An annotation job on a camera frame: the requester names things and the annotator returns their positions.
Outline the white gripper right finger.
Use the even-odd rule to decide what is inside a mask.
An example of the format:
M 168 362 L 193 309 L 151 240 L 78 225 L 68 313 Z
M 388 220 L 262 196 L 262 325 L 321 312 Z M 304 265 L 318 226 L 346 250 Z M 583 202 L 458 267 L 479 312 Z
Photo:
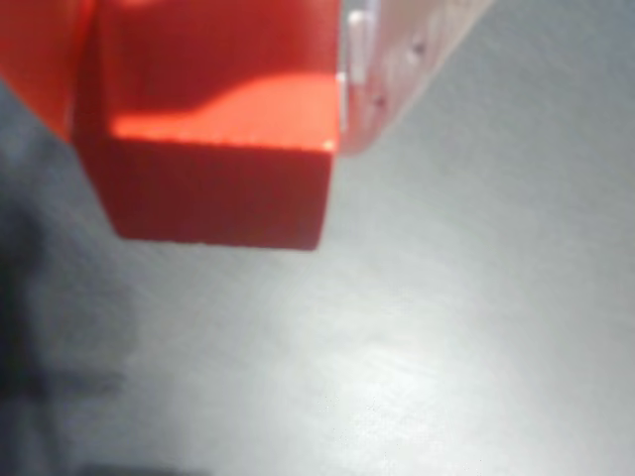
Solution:
M 365 1 L 347 12 L 338 73 L 339 151 L 368 150 L 416 103 L 491 5 Z

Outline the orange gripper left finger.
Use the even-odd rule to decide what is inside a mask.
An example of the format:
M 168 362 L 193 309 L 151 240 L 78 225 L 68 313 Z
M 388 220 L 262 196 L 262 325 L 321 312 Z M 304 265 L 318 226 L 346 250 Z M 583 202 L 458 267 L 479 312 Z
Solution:
M 95 1 L 1 1 L 1 79 L 56 136 L 76 145 L 94 85 Z

